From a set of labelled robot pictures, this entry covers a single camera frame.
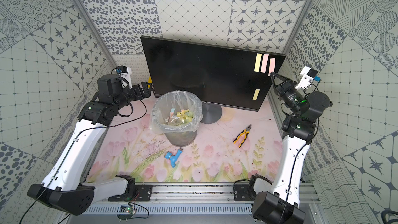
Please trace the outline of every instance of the computer monitor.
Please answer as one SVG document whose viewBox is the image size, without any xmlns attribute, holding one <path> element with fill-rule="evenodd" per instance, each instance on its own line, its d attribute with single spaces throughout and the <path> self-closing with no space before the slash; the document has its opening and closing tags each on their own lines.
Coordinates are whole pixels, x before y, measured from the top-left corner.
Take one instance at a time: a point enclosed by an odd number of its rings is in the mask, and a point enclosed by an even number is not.
<svg viewBox="0 0 398 224">
<path fill-rule="evenodd" d="M 141 37 L 156 97 L 182 90 L 204 103 L 204 123 L 216 122 L 221 106 L 258 111 L 286 55 Z"/>
</svg>

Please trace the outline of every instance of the blue plastic part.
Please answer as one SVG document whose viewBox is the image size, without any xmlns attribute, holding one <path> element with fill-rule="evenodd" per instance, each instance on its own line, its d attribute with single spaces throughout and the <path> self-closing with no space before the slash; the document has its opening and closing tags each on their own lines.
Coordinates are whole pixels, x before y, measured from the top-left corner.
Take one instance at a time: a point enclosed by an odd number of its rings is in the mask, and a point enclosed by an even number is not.
<svg viewBox="0 0 398 224">
<path fill-rule="evenodd" d="M 174 168 L 176 166 L 176 161 L 178 159 L 178 157 L 180 156 L 180 154 L 182 153 L 182 150 L 178 150 L 176 155 L 172 155 L 171 152 L 167 152 L 166 153 L 166 159 L 170 159 L 170 163 L 172 165 L 172 167 Z"/>
</svg>

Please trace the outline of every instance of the monitor stand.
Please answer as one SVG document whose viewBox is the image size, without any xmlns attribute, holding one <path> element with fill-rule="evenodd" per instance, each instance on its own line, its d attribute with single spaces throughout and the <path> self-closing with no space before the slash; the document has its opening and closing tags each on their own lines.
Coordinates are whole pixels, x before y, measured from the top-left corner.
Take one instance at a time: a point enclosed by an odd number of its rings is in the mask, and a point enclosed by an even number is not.
<svg viewBox="0 0 398 224">
<path fill-rule="evenodd" d="M 217 122 L 222 115 L 222 108 L 219 105 L 214 104 L 202 104 L 202 123 L 212 124 Z"/>
</svg>

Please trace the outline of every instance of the yellow and black pliers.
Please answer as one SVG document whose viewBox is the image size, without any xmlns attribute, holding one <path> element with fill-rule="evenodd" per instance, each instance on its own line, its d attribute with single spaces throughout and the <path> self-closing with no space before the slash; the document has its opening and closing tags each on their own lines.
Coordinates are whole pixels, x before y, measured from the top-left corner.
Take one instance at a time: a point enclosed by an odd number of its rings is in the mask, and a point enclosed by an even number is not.
<svg viewBox="0 0 398 224">
<path fill-rule="evenodd" d="M 246 127 L 234 140 L 234 143 L 236 143 L 236 141 L 242 136 L 245 135 L 245 137 L 243 138 L 243 141 L 241 142 L 241 144 L 239 145 L 239 148 L 242 146 L 242 144 L 246 141 L 246 138 L 248 137 L 249 131 L 251 129 L 251 125 L 249 125 L 248 127 Z"/>
</svg>

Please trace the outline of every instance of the floral tablecloth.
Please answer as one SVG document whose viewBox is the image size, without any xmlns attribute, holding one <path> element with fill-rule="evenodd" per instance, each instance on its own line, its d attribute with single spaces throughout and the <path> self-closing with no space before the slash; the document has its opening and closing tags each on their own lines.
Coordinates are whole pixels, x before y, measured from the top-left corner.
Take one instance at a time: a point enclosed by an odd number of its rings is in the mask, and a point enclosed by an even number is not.
<svg viewBox="0 0 398 224">
<path fill-rule="evenodd" d="M 137 120 L 110 128 L 87 177 L 102 181 L 115 175 L 131 175 L 137 182 L 233 182 L 259 173 L 274 180 L 282 155 L 281 137 L 267 99 L 258 112 L 223 107 L 222 117 L 213 124 L 200 124 L 195 141 L 183 148 L 173 168 L 166 152 L 176 154 L 164 134 L 149 129 L 154 96 L 143 100 L 147 114 Z M 132 102 L 130 117 L 117 116 L 112 125 L 140 117 L 145 113 L 140 101 Z M 128 115 L 129 106 L 120 110 Z M 235 137 L 252 125 L 241 148 Z"/>
</svg>

